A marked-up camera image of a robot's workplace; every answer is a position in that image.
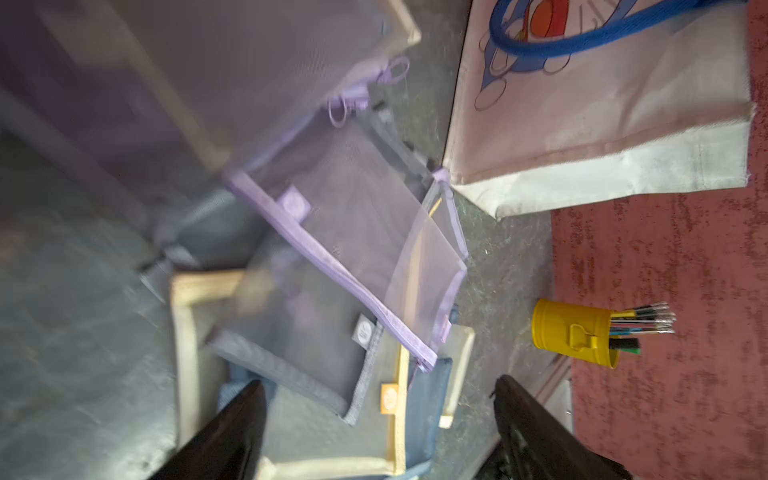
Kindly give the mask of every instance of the blue bag handle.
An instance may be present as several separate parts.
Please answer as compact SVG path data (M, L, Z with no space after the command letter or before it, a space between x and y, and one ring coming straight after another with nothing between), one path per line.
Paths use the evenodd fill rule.
M608 22L602 27L581 35L575 35L562 40L530 43L513 40L507 36L504 26L504 13L507 12L511 0L498 0L491 13L489 31L493 43L509 54L517 55L518 57L561 57L611 43L614 40L638 33L689 10L706 8L717 3L729 1L733 0L662 0L656 5L624 17L621 20L612 22L608 19Z

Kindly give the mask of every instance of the yellow cup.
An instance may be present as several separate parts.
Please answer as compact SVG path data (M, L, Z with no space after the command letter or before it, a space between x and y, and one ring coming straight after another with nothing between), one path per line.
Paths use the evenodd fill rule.
M531 323L540 349L616 368L619 352L608 348L611 311L541 299Z

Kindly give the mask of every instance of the gray fabric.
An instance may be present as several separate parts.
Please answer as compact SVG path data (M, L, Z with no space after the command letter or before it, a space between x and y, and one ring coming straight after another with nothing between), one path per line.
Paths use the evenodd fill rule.
M389 165L402 175L403 182L414 197L421 201L432 183L432 174L426 165L397 137L393 128L381 119L379 112L360 112L356 122Z
M121 212L134 228L148 234L151 220L145 206L104 171L91 155L77 148L69 138L3 88L0 88L0 126L26 141L89 193Z
M368 125L364 130L374 144L381 144L382 149L390 152L386 155L390 165L404 179L409 179L413 186L412 193L417 199L423 198L427 208L434 204L440 195L438 184L432 182L428 196L424 197L427 190L423 185L426 180L432 181L431 174L425 165L413 163L413 155L407 149L397 150L401 156L393 153L395 150L392 146L398 144L399 140L392 128L379 119L379 113L364 114L360 123ZM446 224L450 226L450 222L438 219L435 222L453 244L452 230L443 230ZM158 260L158 263L164 265L147 268L142 274L142 280L159 298L167 300L167 285L162 283L167 282L168 277L162 273L172 271L169 270L172 266L182 270L242 268L270 232L273 232L273 228L253 208L228 190L214 188L189 202L188 206L172 210L159 219L154 227L153 243L164 253L164 258Z
M415 362L410 362L409 378L416 377L408 391L406 407L406 467L432 460L435 455L440 416L452 368L453 359L450 358L438 359L430 373L421 372Z

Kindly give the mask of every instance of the tote bag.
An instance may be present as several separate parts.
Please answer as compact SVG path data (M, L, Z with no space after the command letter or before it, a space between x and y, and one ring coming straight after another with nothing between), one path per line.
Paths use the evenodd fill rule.
M444 159L478 207L746 185L744 3L502 0L501 47L495 3L472 5Z

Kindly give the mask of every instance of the cartoon character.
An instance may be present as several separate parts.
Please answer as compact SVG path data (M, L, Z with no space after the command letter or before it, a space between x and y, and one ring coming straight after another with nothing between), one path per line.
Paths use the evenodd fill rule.
M502 28L509 38L520 41L553 41L596 30L627 16L637 0L518 0L510 4ZM482 86L475 109L492 107L507 88L509 73L542 71L556 74L568 65L571 56L516 57L496 48L486 32L480 40L485 56Z

